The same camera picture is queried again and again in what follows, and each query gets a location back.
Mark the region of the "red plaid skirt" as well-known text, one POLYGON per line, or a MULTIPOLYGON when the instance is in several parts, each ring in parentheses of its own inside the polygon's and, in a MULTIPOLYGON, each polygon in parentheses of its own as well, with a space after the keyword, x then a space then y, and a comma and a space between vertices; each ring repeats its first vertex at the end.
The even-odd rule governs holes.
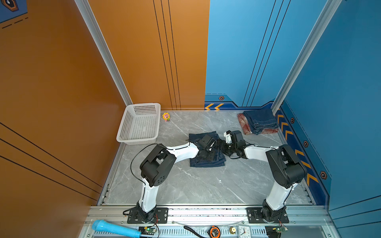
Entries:
MULTIPOLYGON (((248 120, 246 119, 246 117, 240 113, 237 115, 237 118, 238 118, 238 121, 240 123, 240 126, 243 130, 243 133, 245 135, 251 135, 253 134, 252 131, 251 131, 251 128, 250 128, 250 125, 248 123, 248 120)), ((275 128, 275 129, 271 129, 271 128, 265 128, 261 131, 261 134, 274 134, 274 133, 278 133, 279 131, 279 128, 275 128)))

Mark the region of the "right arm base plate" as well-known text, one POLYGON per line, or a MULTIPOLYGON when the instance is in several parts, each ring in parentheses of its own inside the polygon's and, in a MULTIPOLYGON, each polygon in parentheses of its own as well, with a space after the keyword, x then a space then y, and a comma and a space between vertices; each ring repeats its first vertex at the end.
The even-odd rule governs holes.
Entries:
POLYGON ((289 218, 286 213, 286 206, 273 211, 267 207, 248 207, 246 208, 247 217, 250 224, 264 223, 283 223, 288 224, 289 218))

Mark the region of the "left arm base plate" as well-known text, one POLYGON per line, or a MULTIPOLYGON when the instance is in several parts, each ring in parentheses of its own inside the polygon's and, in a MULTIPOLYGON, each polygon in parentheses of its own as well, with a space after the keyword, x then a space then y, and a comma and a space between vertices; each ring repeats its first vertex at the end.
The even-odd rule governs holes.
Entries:
POLYGON ((134 207, 128 211, 128 224, 167 224, 168 208, 154 208, 150 212, 144 212, 140 207, 134 207))

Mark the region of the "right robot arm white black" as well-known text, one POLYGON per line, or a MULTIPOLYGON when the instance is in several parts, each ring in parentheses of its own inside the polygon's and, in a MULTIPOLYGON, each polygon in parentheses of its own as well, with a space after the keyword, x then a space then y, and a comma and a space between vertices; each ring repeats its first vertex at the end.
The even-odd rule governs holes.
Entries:
POLYGON ((250 222, 288 222, 286 201, 294 188, 307 176, 307 170, 288 144, 278 147, 250 144, 243 139, 240 131, 227 131, 225 139, 217 140, 217 148, 226 156, 235 159, 265 161, 269 164, 274 178, 270 194, 263 201, 262 208, 250 208, 250 222))

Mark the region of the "dark blue denim skirt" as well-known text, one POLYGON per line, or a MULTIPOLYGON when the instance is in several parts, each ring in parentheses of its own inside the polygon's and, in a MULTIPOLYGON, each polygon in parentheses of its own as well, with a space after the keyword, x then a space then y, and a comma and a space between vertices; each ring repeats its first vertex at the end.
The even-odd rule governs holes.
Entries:
POLYGON ((265 129, 274 130, 278 128, 278 122, 270 108, 244 111, 243 115, 249 123, 251 132, 256 135, 261 134, 265 129))

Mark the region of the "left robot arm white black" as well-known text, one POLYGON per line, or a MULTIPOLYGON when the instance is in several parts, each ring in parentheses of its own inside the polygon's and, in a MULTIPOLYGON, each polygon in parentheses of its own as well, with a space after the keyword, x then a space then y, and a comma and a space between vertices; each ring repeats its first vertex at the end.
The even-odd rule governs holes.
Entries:
POLYGON ((159 186, 167 179, 175 163, 197 157, 211 162, 217 153, 216 146, 217 140, 209 135, 175 147, 156 144, 140 165, 143 186, 136 206, 138 217, 143 222, 155 219, 159 186))

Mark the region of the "white plastic laundry basket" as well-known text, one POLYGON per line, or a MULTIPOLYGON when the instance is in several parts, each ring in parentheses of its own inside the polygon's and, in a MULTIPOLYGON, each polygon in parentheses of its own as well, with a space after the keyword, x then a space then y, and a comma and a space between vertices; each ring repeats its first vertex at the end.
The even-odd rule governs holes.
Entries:
POLYGON ((127 145, 155 143, 159 133, 161 105, 159 103, 126 106, 116 140, 127 145))

